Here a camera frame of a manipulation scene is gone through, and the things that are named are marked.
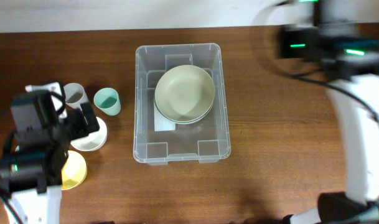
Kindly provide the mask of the white small bowl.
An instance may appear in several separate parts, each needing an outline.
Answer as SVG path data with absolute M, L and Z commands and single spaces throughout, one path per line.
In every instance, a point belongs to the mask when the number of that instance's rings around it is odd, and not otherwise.
M 96 151 L 101 148 L 108 136 L 106 123 L 99 117 L 96 118 L 100 129 L 94 133 L 90 133 L 87 137 L 74 140 L 70 145 L 79 151 Z

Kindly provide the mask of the grey cup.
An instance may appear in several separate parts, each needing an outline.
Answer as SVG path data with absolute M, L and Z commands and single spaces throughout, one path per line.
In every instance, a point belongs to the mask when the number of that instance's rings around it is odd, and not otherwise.
M 88 103 L 89 99 L 84 87 L 79 83 L 68 83 L 63 87 L 65 102 L 73 109 L 80 109 L 82 103 Z

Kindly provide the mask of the mint green cup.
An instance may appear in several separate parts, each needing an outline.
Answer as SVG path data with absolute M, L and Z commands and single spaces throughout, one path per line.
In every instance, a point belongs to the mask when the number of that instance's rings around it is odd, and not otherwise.
M 109 116 L 116 116 L 121 111 L 118 92 L 113 88 L 98 90 L 93 98 L 95 106 Z

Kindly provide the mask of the yellow small bowl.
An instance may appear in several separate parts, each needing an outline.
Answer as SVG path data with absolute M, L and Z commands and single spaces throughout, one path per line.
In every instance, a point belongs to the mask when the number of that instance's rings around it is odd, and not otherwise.
M 79 186 L 87 176 L 87 164 L 84 157 L 76 151 L 68 151 L 68 159 L 62 168 L 62 190 Z

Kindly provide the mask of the dark blue plate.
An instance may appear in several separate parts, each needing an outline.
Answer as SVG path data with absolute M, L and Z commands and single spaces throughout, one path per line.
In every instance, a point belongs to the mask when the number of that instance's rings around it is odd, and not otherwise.
M 168 118 L 166 115 L 164 115 L 164 114 L 160 111 L 160 109 L 159 109 L 158 106 L 156 105 L 156 100 L 155 100 L 155 99 L 154 99 L 153 103 L 154 103 L 154 107 L 155 107 L 156 111 L 157 111 L 157 112 L 158 112 L 163 118 L 165 118 L 166 120 L 171 121 L 171 122 L 173 122 L 173 123 L 175 123 L 175 124 L 193 124 L 193 123 L 196 123 L 196 122 L 202 120 L 204 117 L 206 117 L 206 115 L 208 115 L 209 112 L 210 112 L 210 111 L 212 110 L 212 108 L 213 108 L 213 104 L 212 104 L 212 105 L 210 106 L 210 108 L 209 108 L 205 113 L 203 113 L 203 114 L 202 114 L 201 116 L 199 116 L 198 118 L 192 119 L 192 120 L 190 120 L 190 121 L 176 121 L 176 120 L 173 120 L 173 119 Z

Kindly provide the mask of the cream plate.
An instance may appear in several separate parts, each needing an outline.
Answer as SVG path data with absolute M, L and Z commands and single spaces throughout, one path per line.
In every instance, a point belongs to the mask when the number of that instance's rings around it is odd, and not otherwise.
M 210 108 L 203 114 L 201 115 L 200 117 L 198 118 L 195 118 L 193 120 L 190 120 L 190 121 L 174 121 L 173 119 L 169 119 L 167 116 L 165 116 L 164 114 L 162 114 L 159 110 L 159 108 L 157 107 L 156 105 L 156 102 L 154 101 L 154 108 L 156 109 L 155 111 L 155 114 L 158 114 L 160 118 L 170 122 L 170 123 L 174 123 L 174 124 L 193 124 L 193 123 L 196 123 L 202 119 L 204 119 L 204 117 L 206 117 L 209 112 L 211 112 L 212 108 L 213 108 L 213 105 L 210 106 Z
M 154 99 L 160 111 L 176 121 L 190 121 L 214 103 L 212 77 L 195 65 L 179 65 L 168 70 L 156 85 Z

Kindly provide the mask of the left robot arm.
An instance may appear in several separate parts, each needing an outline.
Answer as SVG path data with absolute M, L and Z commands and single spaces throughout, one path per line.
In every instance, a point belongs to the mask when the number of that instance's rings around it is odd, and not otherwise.
M 67 113 L 52 99 L 65 98 L 48 90 L 13 98 L 16 130 L 4 142 L 0 159 L 0 199 L 10 223 L 58 223 L 62 200 L 62 168 L 71 141 L 99 130 L 90 103 Z

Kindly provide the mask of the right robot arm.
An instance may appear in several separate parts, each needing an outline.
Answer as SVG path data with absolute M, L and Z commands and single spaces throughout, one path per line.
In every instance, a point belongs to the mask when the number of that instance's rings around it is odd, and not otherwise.
M 303 24 L 279 28 L 280 58 L 299 58 L 325 76 L 344 142 L 347 186 L 322 193 L 317 206 L 284 223 L 379 223 L 379 40 L 339 17 L 342 1 L 312 1 Z

